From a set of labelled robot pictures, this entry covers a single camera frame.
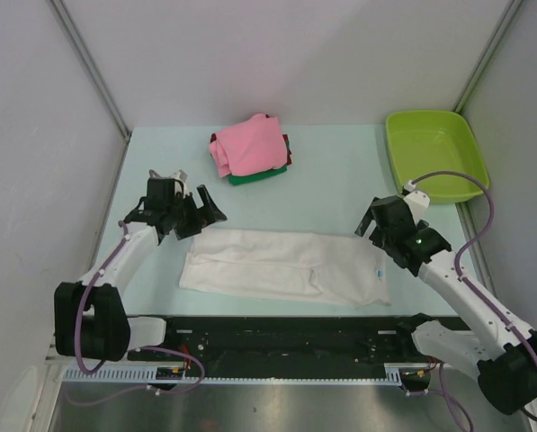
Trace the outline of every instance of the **robotic arm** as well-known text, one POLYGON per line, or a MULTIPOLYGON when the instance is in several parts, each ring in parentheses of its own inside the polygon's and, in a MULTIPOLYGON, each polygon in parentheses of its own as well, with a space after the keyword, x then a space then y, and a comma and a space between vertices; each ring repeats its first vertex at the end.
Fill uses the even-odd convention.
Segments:
POLYGON ((492 405, 512 414, 537 397, 537 332, 492 296, 464 267, 457 272, 450 244, 421 220, 430 198, 408 183, 404 197, 375 198, 356 234, 372 221, 372 244, 401 268, 434 288, 472 329, 459 335, 424 315, 407 328, 417 350, 441 359, 478 381, 492 405))
POLYGON ((61 283, 55 291, 55 339, 59 354, 74 356, 77 346, 82 357, 118 361, 131 349, 163 342, 166 322, 153 317, 128 318, 121 296, 142 262, 170 231, 178 239, 185 239, 227 219, 205 186, 198 186, 197 190, 203 203, 201 208, 196 207, 188 192, 183 171, 171 177, 151 175, 147 195, 121 224, 121 242, 102 264, 78 282, 61 283))

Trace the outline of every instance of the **green cloth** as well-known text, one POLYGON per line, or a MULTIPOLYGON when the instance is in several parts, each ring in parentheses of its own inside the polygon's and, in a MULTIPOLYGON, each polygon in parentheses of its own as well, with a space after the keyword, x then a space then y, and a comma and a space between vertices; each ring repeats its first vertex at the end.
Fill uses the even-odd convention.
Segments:
MULTIPOLYGON (((287 139, 284 142, 286 143, 286 148, 288 149, 290 147, 290 143, 287 139)), ((246 183, 257 182, 258 180, 264 180, 265 178, 277 176, 279 174, 285 173, 287 169, 288 167, 286 166, 286 164, 284 164, 284 166, 281 168, 269 169, 268 171, 263 171, 261 173, 251 175, 228 174, 228 181, 231 185, 234 186, 244 185, 246 183)))

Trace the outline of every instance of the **stack of folded cloth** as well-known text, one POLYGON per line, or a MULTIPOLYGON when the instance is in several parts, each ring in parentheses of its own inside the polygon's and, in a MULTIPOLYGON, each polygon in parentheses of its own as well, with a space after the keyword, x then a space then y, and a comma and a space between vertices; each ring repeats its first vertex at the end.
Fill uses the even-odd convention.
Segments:
POLYGON ((265 114, 213 134, 209 148, 220 177, 233 185, 277 176, 292 163, 288 136, 265 114))

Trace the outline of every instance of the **folded white cloth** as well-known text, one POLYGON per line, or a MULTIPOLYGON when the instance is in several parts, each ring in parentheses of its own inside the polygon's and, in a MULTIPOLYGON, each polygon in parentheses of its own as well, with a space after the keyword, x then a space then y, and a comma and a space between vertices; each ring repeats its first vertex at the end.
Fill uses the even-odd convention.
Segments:
POLYGON ((180 287, 263 299, 389 303, 384 252, 366 238, 207 228, 195 236, 180 287))

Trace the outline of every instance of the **green tray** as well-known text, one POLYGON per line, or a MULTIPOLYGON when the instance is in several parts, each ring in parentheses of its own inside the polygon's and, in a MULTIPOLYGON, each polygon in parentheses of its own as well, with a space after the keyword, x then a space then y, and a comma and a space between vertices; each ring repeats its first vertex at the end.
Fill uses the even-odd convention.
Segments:
MULTIPOLYGON (((386 119, 392 174, 400 190, 408 180, 434 171, 449 170, 477 178, 490 186, 488 171, 470 126, 455 112, 403 111, 386 119)), ((420 189, 432 203, 461 203, 482 191, 472 182, 438 175, 422 181, 420 189)))

